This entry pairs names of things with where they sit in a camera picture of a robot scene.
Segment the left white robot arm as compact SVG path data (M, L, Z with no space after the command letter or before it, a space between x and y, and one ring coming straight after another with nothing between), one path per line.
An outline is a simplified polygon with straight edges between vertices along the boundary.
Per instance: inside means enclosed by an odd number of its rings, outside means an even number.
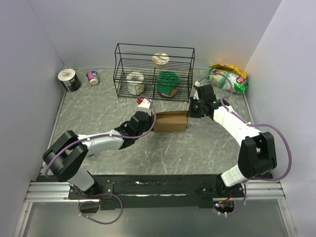
M84 159L133 145L153 130L155 122L155 114L137 111L129 121L106 133L77 135L72 130L66 131L44 153L42 159L47 165L44 175L49 177L48 171L51 171L58 182L69 182L83 196L93 198L100 188L93 176L81 168Z

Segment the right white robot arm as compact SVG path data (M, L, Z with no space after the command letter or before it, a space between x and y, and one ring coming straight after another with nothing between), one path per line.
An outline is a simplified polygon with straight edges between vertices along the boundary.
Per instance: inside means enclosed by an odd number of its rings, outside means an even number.
M225 128L240 147L237 164L219 175L218 195L226 197L234 185L276 168L275 140L271 133L261 132L240 120L227 101L216 98L212 85L196 82L194 88L189 117L210 117Z

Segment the brown cardboard box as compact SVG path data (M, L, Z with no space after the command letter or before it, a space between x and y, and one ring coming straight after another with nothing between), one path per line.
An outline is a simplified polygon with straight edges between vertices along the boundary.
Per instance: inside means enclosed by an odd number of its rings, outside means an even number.
M153 132L183 132L188 125L188 111L157 113Z

